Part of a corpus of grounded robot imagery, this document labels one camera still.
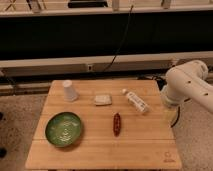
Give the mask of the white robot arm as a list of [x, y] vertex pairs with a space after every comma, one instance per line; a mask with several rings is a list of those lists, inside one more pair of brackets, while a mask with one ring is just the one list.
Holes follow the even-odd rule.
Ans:
[[201, 60], [193, 60], [172, 67], [166, 72], [167, 84], [161, 90], [161, 98], [168, 108], [178, 106], [190, 98], [213, 114], [213, 86], [205, 79], [208, 67]]

